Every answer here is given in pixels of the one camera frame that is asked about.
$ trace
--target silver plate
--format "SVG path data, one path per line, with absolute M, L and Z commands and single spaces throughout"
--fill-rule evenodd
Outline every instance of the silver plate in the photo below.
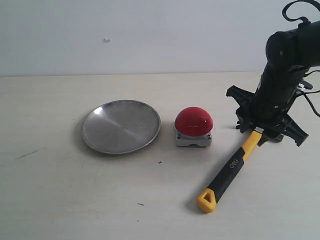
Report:
M 150 144 L 160 127 L 160 117 L 151 106 L 135 100 L 117 100 L 91 112 L 83 121 L 81 134 L 90 148 L 120 155 Z

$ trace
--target yellow and black handle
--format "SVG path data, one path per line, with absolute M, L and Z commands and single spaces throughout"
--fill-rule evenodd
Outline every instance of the yellow and black handle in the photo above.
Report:
M 251 152 L 257 146 L 262 134 L 252 131 L 245 143 L 224 165 L 209 186 L 197 198 L 198 206 L 206 213 L 212 213 L 230 183 L 238 174 Z

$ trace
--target red dome button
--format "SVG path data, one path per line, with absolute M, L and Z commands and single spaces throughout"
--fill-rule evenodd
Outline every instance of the red dome button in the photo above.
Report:
M 214 122 L 206 110 L 191 106 L 178 114 L 174 125 L 183 135 L 199 137 L 209 133 L 214 126 Z

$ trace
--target table surface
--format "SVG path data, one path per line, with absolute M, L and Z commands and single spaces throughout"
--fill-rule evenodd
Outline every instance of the table surface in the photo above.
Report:
M 0 78 L 0 239 L 301 240 L 320 235 L 320 119 L 303 97 L 291 117 L 309 133 L 255 150 L 203 214 L 196 197 L 248 134 L 235 130 L 236 85 L 255 91 L 259 72 Z M 308 79 L 320 89 L 315 73 Z M 320 95 L 310 98 L 320 108 Z M 156 140 L 108 156 L 81 138 L 84 117 L 101 104 L 132 99 L 162 120 Z M 175 146 L 184 108 L 206 109 L 208 148 Z

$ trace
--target white wall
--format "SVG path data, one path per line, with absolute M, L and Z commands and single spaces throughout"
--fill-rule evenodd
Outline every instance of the white wall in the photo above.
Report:
M 0 76 L 261 71 L 289 2 L 0 0 Z

